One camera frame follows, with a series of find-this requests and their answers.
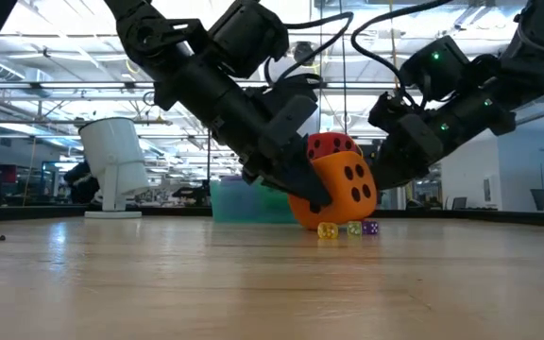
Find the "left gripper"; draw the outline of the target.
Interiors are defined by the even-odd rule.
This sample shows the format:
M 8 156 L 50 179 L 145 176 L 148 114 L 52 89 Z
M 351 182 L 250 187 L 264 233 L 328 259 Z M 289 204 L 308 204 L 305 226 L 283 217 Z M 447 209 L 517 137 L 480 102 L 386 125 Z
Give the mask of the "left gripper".
M 274 146 L 264 138 L 271 114 L 264 107 L 262 95 L 244 92 L 224 101 L 219 114 L 219 141 L 239 156 L 246 181 L 261 178 L 262 185 L 315 205 L 331 204 L 327 188 L 306 155 L 308 139 L 303 134 L 297 130 L 282 146 Z

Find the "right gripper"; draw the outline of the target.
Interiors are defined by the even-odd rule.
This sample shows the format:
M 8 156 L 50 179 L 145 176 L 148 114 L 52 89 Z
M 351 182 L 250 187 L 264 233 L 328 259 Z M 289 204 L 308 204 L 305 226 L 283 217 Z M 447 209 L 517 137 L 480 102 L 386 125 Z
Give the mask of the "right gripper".
M 436 110 L 429 120 L 424 121 L 440 139 L 443 145 L 442 157 L 429 166 L 417 166 L 401 158 L 379 157 L 370 167 L 376 187 L 379 190 L 397 188 L 413 179 L 427 176 L 431 165 L 442 160 L 472 138 L 475 120 L 476 113 L 473 108 L 455 106 Z

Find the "large red foam die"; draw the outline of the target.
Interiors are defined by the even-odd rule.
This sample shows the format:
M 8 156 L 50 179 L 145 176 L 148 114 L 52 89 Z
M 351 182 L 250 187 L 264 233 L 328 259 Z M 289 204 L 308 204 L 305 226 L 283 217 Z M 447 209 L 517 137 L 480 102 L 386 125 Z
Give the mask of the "large red foam die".
M 315 160 L 330 154 L 351 151 L 359 156 L 363 152 L 354 140 L 347 134 L 339 132 L 321 132 L 308 137 L 306 156 L 309 160 Z

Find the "large orange foam die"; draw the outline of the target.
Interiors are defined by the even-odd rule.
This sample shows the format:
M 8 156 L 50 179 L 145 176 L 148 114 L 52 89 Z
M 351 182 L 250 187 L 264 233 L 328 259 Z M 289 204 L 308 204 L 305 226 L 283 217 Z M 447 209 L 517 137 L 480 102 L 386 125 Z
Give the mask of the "large orange foam die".
M 375 211 L 376 185 L 360 155 L 341 151 L 314 159 L 312 165 L 330 194 L 331 204 L 321 206 L 294 195 L 288 196 L 295 219 L 306 230 L 317 230 L 322 222 L 339 225 L 362 220 Z

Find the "small clear yellow die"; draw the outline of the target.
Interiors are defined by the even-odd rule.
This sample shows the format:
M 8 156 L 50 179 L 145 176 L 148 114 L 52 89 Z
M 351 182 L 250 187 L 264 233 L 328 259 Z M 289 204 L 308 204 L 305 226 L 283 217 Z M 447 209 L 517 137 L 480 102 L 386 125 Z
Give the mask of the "small clear yellow die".
M 317 235 L 320 239 L 337 239 L 339 227 L 332 222 L 321 222 L 317 226 Z

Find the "teal translucent plastic bin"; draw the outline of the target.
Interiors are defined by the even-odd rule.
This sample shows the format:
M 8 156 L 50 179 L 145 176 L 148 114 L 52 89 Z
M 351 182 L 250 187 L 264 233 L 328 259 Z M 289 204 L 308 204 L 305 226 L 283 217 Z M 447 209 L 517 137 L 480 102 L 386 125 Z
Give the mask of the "teal translucent plastic bin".
M 217 223 L 263 223 L 258 221 L 259 198 L 255 182 L 248 185 L 244 181 L 210 182 L 212 217 Z

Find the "white cylindrical lamp on stand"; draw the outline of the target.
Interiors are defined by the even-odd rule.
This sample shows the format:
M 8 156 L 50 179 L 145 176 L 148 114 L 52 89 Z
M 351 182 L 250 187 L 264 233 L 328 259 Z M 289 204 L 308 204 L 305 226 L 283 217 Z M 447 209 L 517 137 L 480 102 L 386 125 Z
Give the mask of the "white cylindrical lamp on stand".
M 103 196 L 100 211 L 85 212 L 91 219 L 137 219 L 128 212 L 127 199 L 149 188 L 145 158 L 134 122 L 112 117 L 89 122 L 78 130 L 84 158 Z

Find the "black aluminium table frame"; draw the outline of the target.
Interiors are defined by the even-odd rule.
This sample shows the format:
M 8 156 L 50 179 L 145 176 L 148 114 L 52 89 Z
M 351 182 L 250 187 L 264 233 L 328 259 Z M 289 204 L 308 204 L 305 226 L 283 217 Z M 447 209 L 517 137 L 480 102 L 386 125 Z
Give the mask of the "black aluminium table frame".
M 90 206 L 61 205 L 61 206 L 28 206 L 0 207 L 0 221 L 51 219 L 82 216 Z M 187 208 L 140 208 L 145 216 L 190 216 L 212 217 L 213 210 L 208 207 Z M 395 219 L 466 219 L 493 223 L 521 224 L 544 227 L 544 212 L 499 212 L 487 210 L 457 210 L 457 211 L 400 211 L 380 210 L 372 214 L 373 218 Z

